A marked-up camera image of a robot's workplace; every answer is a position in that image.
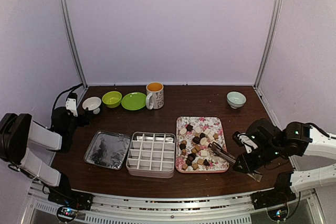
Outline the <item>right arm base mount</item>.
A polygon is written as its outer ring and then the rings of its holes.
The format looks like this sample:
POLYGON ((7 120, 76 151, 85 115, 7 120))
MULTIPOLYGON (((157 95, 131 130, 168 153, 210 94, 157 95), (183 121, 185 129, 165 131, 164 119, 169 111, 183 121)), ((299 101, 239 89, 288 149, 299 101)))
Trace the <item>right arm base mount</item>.
POLYGON ((293 172, 278 174, 273 189, 251 194, 254 209, 267 210, 268 217, 277 223, 286 221, 290 216, 288 203, 296 200, 296 194, 290 189, 293 172))

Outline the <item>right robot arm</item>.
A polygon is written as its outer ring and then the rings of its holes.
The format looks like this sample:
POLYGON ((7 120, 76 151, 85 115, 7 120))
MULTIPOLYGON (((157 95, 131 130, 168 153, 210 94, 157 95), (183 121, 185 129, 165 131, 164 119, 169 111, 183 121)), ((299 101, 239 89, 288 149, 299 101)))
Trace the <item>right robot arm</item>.
MULTIPOLYGON (((252 173, 279 157, 320 156, 335 159, 335 135, 313 123, 291 122, 281 130, 267 119, 259 119, 249 126, 245 134, 257 148, 237 156, 233 165, 236 172, 252 173)), ((306 171, 283 172, 278 174, 269 199, 279 204, 289 196, 289 191, 298 193, 334 184, 334 164, 306 171)))

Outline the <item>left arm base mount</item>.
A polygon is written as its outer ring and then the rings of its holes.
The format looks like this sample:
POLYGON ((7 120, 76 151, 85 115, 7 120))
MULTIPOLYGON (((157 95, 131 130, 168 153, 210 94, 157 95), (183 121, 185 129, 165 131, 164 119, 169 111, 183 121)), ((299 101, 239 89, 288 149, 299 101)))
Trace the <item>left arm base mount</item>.
POLYGON ((48 200, 59 204, 56 217, 61 223, 74 221, 82 210, 90 210, 93 194, 75 191, 70 185, 67 175, 61 173, 58 186, 47 186, 48 200))

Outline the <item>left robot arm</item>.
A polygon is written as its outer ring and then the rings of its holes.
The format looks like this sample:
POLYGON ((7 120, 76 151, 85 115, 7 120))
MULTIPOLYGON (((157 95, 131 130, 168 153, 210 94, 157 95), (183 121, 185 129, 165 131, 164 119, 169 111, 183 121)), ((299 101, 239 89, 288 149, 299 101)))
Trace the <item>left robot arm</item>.
POLYGON ((68 153, 78 127, 89 124, 89 113, 74 115, 65 107, 52 112, 51 128, 33 120, 31 114, 6 113, 1 119, 1 159, 10 168, 32 176, 49 187, 56 188, 54 194, 64 205, 71 205, 75 192, 67 186, 66 175, 46 164, 31 149, 37 145, 50 152, 68 153))

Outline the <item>pink bunny tin lid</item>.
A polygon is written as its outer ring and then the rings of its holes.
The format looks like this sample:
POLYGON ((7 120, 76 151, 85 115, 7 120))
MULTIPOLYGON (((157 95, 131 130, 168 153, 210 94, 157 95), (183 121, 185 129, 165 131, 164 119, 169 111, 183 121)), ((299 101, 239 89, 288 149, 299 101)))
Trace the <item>pink bunny tin lid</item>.
POLYGON ((131 136, 107 131, 98 131, 83 157, 88 164, 112 170, 122 168, 129 151, 131 136))

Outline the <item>metal tongs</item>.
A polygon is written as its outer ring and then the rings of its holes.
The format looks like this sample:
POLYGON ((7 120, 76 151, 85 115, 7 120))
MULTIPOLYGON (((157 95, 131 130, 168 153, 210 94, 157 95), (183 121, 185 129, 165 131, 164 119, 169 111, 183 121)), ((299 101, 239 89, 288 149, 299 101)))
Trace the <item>metal tongs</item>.
MULTIPOLYGON (((209 143, 208 149, 212 153, 214 153, 214 155, 216 156, 222 155, 224 158, 226 158, 227 162, 229 162, 233 168, 236 158, 232 154, 226 152, 219 144, 217 144, 216 142, 209 143)), ((246 174, 246 175, 248 175, 249 177, 251 177, 257 182, 261 182, 262 174, 260 172, 257 172, 254 170, 253 173, 246 174)))

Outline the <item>pink tin box with dividers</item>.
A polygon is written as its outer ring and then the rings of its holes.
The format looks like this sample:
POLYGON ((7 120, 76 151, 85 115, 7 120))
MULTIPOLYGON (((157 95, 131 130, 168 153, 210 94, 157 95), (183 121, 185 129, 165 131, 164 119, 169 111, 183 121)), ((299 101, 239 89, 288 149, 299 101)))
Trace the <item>pink tin box with dividers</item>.
POLYGON ((131 138, 126 168, 132 176, 172 178, 175 148, 176 138, 172 133, 135 132, 131 138))

